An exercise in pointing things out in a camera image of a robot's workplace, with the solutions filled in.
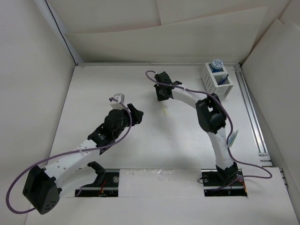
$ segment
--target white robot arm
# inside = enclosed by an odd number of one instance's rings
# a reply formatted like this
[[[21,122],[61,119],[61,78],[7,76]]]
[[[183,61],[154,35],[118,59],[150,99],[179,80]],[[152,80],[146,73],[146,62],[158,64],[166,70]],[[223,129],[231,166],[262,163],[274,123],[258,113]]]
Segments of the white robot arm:
[[[210,97],[201,99],[198,95],[186,91],[186,87],[181,82],[172,82],[166,72],[156,74],[155,79],[158,83],[183,88],[180,89],[159,84],[154,85],[158,101],[172,98],[196,109],[199,125],[208,134],[216,155],[217,175],[224,185],[230,183],[236,178],[238,167],[227,150],[225,134],[226,116],[222,112],[222,109]],[[213,96],[219,101],[216,94],[213,94]]]
[[[40,214],[48,213],[70,191],[93,182],[103,182],[105,169],[95,160],[113,146],[122,131],[130,126],[128,113],[131,115],[132,126],[141,123],[143,112],[135,109],[132,104],[127,105],[128,111],[125,110],[123,94],[113,98],[116,100],[111,101],[113,109],[104,123],[79,146],[78,153],[64,156],[43,168],[35,166],[29,171],[23,195]]]

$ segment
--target black mounting plate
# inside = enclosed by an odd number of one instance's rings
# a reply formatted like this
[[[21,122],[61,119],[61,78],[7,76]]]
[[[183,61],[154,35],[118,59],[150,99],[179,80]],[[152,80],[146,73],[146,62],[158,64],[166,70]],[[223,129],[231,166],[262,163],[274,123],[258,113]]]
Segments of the black mounting plate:
[[[242,171],[239,170],[238,175],[243,175]],[[218,177],[217,170],[202,170],[204,195],[206,197],[211,196],[247,196],[247,192],[241,182],[235,182],[232,185],[225,187],[221,190],[214,190],[218,187],[222,187],[224,184]]]
[[[88,184],[83,186],[81,193],[77,196],[77,193],[80,191],[79,189],[75,190],[76,197],[118,197],[119,194],[119,182],[116,182],[116,177],[119,179],[120,170],[106,170],[104,180],[101,184],[96,185],[95,181],[92,184]]]

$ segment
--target zip tie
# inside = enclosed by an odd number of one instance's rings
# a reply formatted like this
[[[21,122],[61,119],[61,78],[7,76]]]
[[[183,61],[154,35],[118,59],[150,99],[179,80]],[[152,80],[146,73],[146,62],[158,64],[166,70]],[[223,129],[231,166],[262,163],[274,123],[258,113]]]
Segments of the zip tie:
[[[82,149],[79,149],[79,153],[83,156],[84,153],[83,153],[83,150]]]
[[[121,102],[121,97],[119,97],[119,99],[117,99],[117,98],[115,98],[115,96],[114,97],[112,97],[112,99],[114,99],[115,100],[115,102],[117,102],[117,103],[120,103]]]

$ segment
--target white table surface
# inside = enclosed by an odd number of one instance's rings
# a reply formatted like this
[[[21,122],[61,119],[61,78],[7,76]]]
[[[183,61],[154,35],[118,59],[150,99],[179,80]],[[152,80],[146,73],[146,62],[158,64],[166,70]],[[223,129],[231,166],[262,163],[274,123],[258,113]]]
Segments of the white table surface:
[[[204,90],[200,64],[76,67],[51,155],[72,150],[81,144],[111,110],[108,98],[123,93],[125,102],[133,103],[138,110],[142,110],[144,117],[124,141],[100,157],[98,162],[104,168],[215,168],[214,151],[208,136],[198,124],[196,111],[171,99],[158,102],[154,83],[144,75],[150,69],[166,71],[172,81],[179,80],[191,89]],[[233,67],[226,69],[234,87],[222,104],[231,115],[234,128],[240,130],[232,153],[239,160],[259,164],[257,147]],[[241,168],[245,175],[266,175],[253,167],[242,165]],[[273,179],[246,181],[248,198],[204,197],[203,194],[173,196],[171,199],[162,196],[63,198],[55,209],[44,216],[37,212],[30,213],[26,224],[82,225],[89,221],[103,224],[119,224],[120,221],[125,224],[182,224],[184,221],[187,224],[220,224],[222,221],[228,221],[228,224],[298,224],[279,170],[272,168],[271,171]]]

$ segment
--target blue object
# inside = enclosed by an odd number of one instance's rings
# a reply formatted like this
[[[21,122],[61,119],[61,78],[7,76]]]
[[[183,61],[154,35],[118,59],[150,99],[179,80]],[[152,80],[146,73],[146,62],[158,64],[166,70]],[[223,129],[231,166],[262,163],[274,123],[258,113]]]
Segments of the blue object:
[[[213,60],[211,63],[211,68],[213,73],[220,72],[223,68],[223,61],[222,60]]]
[[[229,74],[224,75],[218,85],[222,85],[227,80],[228,76]]]

